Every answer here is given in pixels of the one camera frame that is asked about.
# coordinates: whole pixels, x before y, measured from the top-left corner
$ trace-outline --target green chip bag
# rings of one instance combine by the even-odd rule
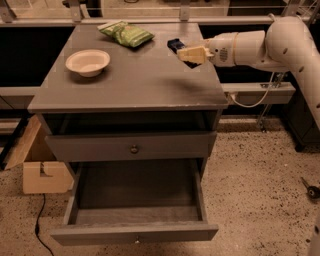
[[[120,21],[114,24],[98,26],[101,33],[111,36],[114,40],[127,47],[137,47],[149,41],[154,35],[138,26]]]

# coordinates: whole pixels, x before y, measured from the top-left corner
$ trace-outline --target cardboard box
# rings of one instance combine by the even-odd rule
[[[31,117],[8,156],[7,170],[22,164],[25,194],[65,193],[72,188],[72,175],[63,162],[56,161],[45,136],[37,116]]]

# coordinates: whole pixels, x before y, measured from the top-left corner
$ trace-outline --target white bowl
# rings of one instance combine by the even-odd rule
[[[83,50],[72,54],[66,61],[66,67],[84,77],[99,75],[109,64],[110,56],[100,50]]]

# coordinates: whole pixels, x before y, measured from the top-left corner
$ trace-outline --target speckled floor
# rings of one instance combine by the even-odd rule
[[[210,242],[63,247],[49,236],[62,223],[69,193],[47,195],[40,237],[54,255],[306,255],[319,203],[303,176],[319,186],[320,150],[295,152],[292,136],[271,119],[262,133],[251,120],[221,120],[202,180]],[[24,195],[21,166],[0,172],[0,255],[50,255],[34,235],[41,195]]]

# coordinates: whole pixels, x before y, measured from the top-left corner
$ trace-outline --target desk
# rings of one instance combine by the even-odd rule
[[[209,62],[190,69],[167,41],[200,40],[197,24],[139,24],[155,38],[133,50],[77,26],[29,111],[75,177],[63,245],[211,240],[201,177],[227,100]],[[83,78],[65,61],[82,49],[108,52],[103,73]]]

